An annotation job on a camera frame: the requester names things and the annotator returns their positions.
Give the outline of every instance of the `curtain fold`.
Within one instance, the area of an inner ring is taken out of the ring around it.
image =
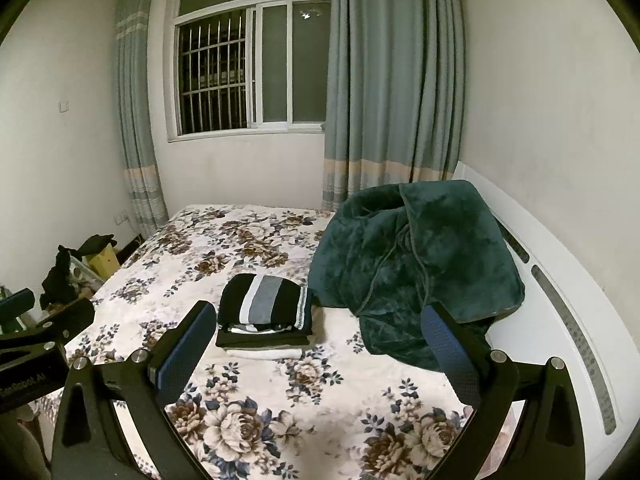
[[[116,7],[115,96],[124,178],[142,234],[168,220],[149,118],[146,81],[147,22],[151,0],[119,0]]]
[[[450,178],[460,152],[460,0],[332,0],[322,207]]]

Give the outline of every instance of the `silver screw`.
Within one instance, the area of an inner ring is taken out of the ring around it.
[[[562,359],[559,357],[552,357],[551,365],[556,370],[562,370],[564,368],[564,361],[562,361]]]
[[[149,352],[147,352],[144,348],[138,348],[131,353],[131,360],[135,363],[141,363],[146,360]]]
[[[88,363],[88,359],[86,357],[79,357],[74,361],[73,366],[76,370],[82,370],[87,363]]]
[[[505,354],[502,350],[491,350],[489,357],[494,363],[503,363],[507,360],[507,354]]]

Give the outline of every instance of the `mattress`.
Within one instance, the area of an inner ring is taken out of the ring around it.
[[[95,295],[95,322],[66,345],[95,364],[152,348],[198,300],[217,307],[238,272],[303,284],[330,214],[263,206],[196,205],[169,223]],[[472,410],[446,377],[370,355],[347,309],[314,308],[298,360],[229,357],[209,344],[180,399],[165,407],[213,478],[419,480]],[[54,422],[62,391],[39,400]],[[141,470],[159,478],[127,411],[116,412]],[[483,473],[504,454],[508,419]]]

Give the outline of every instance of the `white wall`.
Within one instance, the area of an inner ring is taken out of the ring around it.
[[[36,296],[57,247],[134,232],[111,81],[116,0],[31,0],[0,46],[0,283]],[[58,111],[59,101],[69,110]]]
[[[640,346],[640,53],[606,0],[463,0],[462,161],[580,260]]]
[[[168,142],[162,85],[166,0],[152,0],[148,82],[151,129],[169,215],[193,203],[319,208],[323,134],[259,134]]]

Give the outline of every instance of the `green blanket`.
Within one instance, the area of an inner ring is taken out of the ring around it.
[[[370,353],[427,370],[439,368],[420,332],[425,304],[440,301],[484,336],[524,299],[498,224],[465,180],[388,184],[350,197],[320,240],[308,285],[321,305],[360,319]]]

